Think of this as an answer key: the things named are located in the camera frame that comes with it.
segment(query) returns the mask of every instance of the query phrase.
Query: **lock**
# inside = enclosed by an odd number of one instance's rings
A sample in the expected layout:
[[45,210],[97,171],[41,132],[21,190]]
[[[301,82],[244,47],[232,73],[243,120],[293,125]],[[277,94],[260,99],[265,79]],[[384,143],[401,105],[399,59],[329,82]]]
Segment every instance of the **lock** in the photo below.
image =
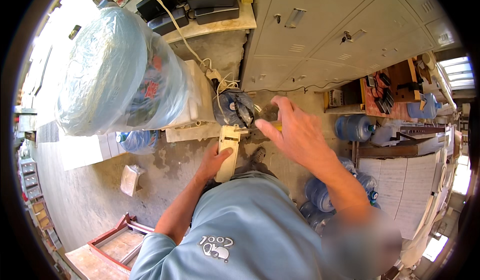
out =
[[277,23],[277,24],[280,24],[280,18],[282,17],[282,15],[279,14],[279,13],[277,13],[277,14],[275,14],[273,17],[276,19],[276,23]]
[[345,34],[345,35],[342,37],[342,41],[340,42],[340,44],[342,44],[346,41],[351,41],[352,40],[352,37],[351,37],[349,31],[344,31],[343,34]]

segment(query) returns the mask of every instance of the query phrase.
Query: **concrete wall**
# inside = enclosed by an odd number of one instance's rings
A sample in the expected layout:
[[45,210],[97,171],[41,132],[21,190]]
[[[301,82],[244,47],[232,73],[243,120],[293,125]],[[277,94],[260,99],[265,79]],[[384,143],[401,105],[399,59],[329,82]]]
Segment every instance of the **concrete wall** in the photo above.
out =
[[[233,79],[238,79],[240,61],[243,59],[243,44],[247,42],[245,30],[216,32],[191,37],[187,39],[187,42],[201,59],[212,59],[212,68],[218,69],[223,77],[232,73]],[[170,43],[170,47],[181,59],[196,60],[183,40]]]

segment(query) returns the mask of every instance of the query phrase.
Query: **white pipe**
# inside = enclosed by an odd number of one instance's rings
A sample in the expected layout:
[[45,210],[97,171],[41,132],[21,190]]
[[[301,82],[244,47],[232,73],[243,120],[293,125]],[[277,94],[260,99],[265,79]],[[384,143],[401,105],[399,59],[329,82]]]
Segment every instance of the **white pipe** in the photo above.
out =
[[455,104],[455,102],[453,102],[452,93],[450,92],[450,89],[448,88],[448,85],[444,80],[445,78],[442,77],[440,74],[442,73],[442,71],[437,68],[436,61],[435,61],[435,58],[433,57],[433,54],[430,55],[429,53],[422,54],[421,58],[422,58],[423,64],[426,67],[428,67],[430,72],[430,78],[435,80],[438,83],[438,85],[440,86],[439,91],[445,97],[448,104],[450,104],[450,106],[453,108],[453,111],[457,111],[457,105]]

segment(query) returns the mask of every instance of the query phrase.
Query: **locker handle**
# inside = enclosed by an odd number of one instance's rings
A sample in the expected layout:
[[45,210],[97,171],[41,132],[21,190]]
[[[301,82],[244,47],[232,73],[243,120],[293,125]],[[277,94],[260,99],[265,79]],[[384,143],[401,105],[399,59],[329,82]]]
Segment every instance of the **locker handle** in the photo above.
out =
[[288,20],[285,23],[286,28],[297,28],[298,23],[303,18],[303,15],[307,12],[303,9],[293,8],[292,13],[288,17]]

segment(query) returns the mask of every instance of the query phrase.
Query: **shirt logo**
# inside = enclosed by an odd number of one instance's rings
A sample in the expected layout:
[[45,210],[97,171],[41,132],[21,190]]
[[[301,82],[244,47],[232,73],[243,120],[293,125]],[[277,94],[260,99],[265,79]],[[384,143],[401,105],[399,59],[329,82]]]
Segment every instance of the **shirt logo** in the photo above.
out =
[[227,248],[233,246],[233,239],[223,236],[202,236],[198,245],[201,247],[206,256],[215,259],[223,259],[225,263],[229,261],[229,250]]

